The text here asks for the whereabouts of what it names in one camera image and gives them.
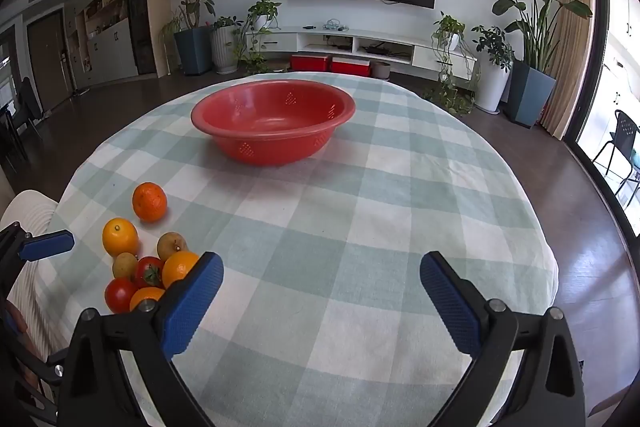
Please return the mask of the small orange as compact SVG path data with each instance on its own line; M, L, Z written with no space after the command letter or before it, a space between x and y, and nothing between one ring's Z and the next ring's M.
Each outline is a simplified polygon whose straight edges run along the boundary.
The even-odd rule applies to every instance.
M134 311L134 309L136 309L137 306L139 306L140 303L142 303L142 301L144 300L160 300L160 298L162 298L162 296L164 295L164 292L165 291L163 290L163 288L152 286L142 287L138 289L134 293L134 295L132 295L129 301L129 310Z

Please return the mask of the red tomato with calyx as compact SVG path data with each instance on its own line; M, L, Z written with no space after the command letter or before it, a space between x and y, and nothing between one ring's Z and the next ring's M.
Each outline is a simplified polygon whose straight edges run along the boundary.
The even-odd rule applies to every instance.
M157 257L146 256L139 259L136 272L134 272L134 283L136 284L137 288L163 288L163 266L163 260Z

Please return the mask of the red tomato front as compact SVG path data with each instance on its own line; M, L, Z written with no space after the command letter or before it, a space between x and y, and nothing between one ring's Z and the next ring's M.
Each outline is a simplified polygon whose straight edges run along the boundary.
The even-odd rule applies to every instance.
M123 277L111 280L105 287L104 300L107 308L114 314L123 314L130 311L130 301L136 293L137 286L134 282Z

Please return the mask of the brown kiwi with stem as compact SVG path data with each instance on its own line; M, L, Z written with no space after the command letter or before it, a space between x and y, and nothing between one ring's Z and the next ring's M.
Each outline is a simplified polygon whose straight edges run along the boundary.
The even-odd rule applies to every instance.
M156 244L157 256L165 262L172 255L181 253L181 251L188 251L189 247L186 245L184 237L177 232L166 232Z

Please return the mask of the yellow-orange orange with navel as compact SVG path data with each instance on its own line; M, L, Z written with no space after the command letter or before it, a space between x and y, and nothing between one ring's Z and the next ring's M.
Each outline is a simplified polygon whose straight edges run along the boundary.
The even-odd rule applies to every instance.
M136 255L139 249L137 229L124 218L108 220L102 230L102 244L113 258L123 253Z

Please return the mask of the dark orange mandarin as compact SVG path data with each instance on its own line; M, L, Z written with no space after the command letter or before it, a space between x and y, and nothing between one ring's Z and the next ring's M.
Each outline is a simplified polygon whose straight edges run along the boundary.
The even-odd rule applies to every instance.
M156 183L141 183L132 194L132 209L143 222L160 221L167 211L167 196Z

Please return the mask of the hanging vine plant right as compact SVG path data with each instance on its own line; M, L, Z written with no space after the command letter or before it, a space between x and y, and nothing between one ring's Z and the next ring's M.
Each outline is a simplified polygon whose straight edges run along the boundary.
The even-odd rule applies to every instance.
M431 35L437 63L436 81L423 98L454 116L469 115L478 81L476 58L464 40L465 24L440 13Z

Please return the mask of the large-leaf plant in blue pot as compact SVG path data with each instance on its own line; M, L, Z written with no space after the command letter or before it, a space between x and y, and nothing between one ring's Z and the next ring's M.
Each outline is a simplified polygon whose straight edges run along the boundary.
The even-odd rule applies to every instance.
M538 121L556 85L547 68L560 43L555 38L559 14L569 12L589 20L592 11L580 0L532 0L530 3L497 0L491 11L500 16L510 9L518 11L518 18L506 25L504 31L522 34L523 57L512 66L506 117L514 124L530 128Z

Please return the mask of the black balcony chair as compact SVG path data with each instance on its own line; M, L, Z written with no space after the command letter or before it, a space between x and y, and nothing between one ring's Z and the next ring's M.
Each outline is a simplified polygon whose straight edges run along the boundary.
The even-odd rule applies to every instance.
M629 166L629 171L626 176L618 175L620 178L620 184L618 184L614 195L617 196L620 194L620 191L623 190L626 184L628 182L632 182L636 184L636 186L634 187L634 191L630 198L634 198L639 191L639 153L634 147L634 142L636 142L636 138L639 135L639 126L623 110L615 109L614 116L616 119L615 130L610 133L610 139L604 143L601 150L599 150L597 155L594 156L592 162L595 164L598 157L609 145L611 145L611 155L608 160L608 165L606 165L603 178L612 171L612 162L615 153L620 153L620 155L622 155L626 160L626 163Z

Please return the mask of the small grey pot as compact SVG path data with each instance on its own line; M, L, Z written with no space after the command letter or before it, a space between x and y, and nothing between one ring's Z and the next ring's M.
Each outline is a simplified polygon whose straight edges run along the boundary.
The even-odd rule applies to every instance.
M381 80L390 79L390 63L381 61L371 62L371 77Z

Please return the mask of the bushy plant in white pot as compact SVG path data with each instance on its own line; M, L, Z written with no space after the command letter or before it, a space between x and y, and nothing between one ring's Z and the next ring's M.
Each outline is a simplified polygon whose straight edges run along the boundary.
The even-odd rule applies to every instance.
M487 114L497 115L513 65L513 49L506 41L506 33L497 26L477 25L472 31L476 35L473 40L476 52L480 54L475 106Z

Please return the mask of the white tv console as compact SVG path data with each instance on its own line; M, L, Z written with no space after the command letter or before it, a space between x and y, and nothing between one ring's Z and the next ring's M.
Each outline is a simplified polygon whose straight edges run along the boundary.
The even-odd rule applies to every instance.
M361 60L383 61L394 66L427 70L437 75L431 40L421 40L367 30L329 30L322 27L270 28L264 38L264 54L332 54Z

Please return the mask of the plant in white ribbed pot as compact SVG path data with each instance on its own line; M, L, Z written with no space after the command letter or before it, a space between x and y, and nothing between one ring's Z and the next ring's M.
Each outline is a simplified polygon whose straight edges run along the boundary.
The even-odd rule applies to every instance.
M212 25L212 60L219 75L229 75L238 69L236 42L242 23L236 16L221 16Z

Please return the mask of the beige curtain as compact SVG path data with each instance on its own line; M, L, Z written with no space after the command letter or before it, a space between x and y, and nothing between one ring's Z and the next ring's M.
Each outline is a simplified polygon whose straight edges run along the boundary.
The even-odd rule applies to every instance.
M578 0L596 12L596 0ZM556 80L554 90L541 114L539 124L553 138L563 140L582 92L591 52L594 21L567 9L559 15L556 41L559 43L548 75Z

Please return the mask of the wooden wall cabinet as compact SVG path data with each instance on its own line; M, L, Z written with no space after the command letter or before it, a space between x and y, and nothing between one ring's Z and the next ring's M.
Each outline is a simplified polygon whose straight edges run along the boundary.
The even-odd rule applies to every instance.
M162 30L170 0L67 0L63 17L77 89L169 74Z

